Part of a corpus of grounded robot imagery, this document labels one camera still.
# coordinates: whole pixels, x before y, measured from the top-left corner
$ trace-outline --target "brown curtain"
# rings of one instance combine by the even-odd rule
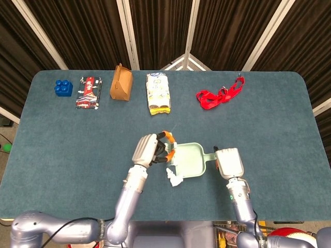
[[[296,71],[313,107],[331,97],[331,1],[295,1],[253,67]]]
[[[141,70],[159,70],[185,53],[192,0],[130,0]]]
[[[130,68],[116,0],[26,0],[69,69]]]
[[[21,116],[34,75],[59,69],[11,0],[0,1],[0,106]]]
[[[331,108],[316,116],[316,122],[331,166]]]
[[[280,2],[200,1],[191,54],[212,70],[241,70]]]

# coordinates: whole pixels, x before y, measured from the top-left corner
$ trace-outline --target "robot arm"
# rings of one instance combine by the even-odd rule
[[[53,238],[56,243],[90,243],[96,240],[107,240],[112,244],[121,244],[128,234],[128,224],[136,209],[142,193],[147,169],[152,162],[166,162],[166,158],[157,155],[164,151],[165,145],[160,141],[163,137],[169,138],[169,133],[150,134],[142,137],[133,154],[134,167],[129,169],[124,180],[121,195],[116,204],[113,222],[103,220],[79,220],[66,225]],[[40,248],[42,234],[54,234],[69,220],[58,219],[38,211],[29,211],[18,216],[11,229],[11,248]]]
[[[249,198],[250,189],[246,180],[241,176],[244,167],[237,148],[219,150],[214,147],[216,163],[221,176],[229,180],[227,188],[230,200],[239,224],[247,227],[246,232],[238,234],[238,248],[314,248],[310,243],[281,236],[271,236],[266,239],[258,225]]]

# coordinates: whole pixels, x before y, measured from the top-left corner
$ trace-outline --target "brown paper box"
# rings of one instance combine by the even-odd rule
[[[116,66],[112,86],[109,94],[115,100],[130,100],[133,76],[132,72],[123,67],[122,64]]]

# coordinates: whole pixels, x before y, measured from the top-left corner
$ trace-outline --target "blue lego brick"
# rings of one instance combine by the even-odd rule
[[[71,97],[72,83],[68,80],[56,80],[56,86],[54,87],[55,93],[58,97]]]

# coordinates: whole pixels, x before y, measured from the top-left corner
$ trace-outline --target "red strap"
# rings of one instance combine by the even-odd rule
[[[230,87],[230,89],[226,89],[222,87],[218,91],[218,95],[214,95],[208,90],[202,90],[196,94],[197,100],[200,102],[200,105],[205,110],[210,110],[221,103],[225,103],[230,101],[232,98],[237,96],[243,88],[245,84],[245,79],[243,76],[237,77],[235,83]]]

